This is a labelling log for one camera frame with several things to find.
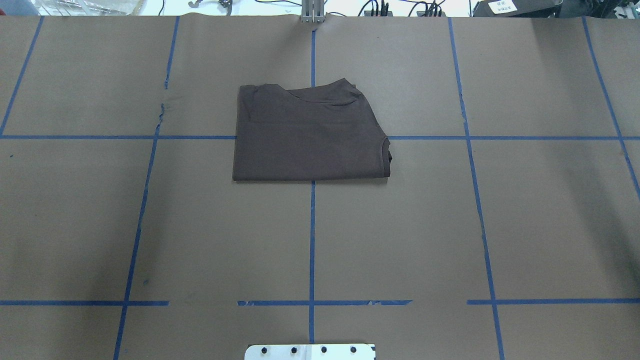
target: metal mount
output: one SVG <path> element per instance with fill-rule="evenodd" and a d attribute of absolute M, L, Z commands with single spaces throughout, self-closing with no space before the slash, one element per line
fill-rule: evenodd
<path fill-rule="evenodd" d="M 302 22 L 324 22 L 324 0 L 302 0 Z"/>
<path fill-rule="evenodd" d="M 252 345 L 244 360 L 375 360 L 373 344 Z"/>

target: dark gray shirt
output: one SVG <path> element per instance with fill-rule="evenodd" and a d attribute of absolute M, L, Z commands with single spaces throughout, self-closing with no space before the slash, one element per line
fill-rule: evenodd
<path fill-rule="evenodd" d="M 240 87 L 234 180 L 302 181 L 390 175 L 389 140 L 346 79 L 285 90 Z"/>

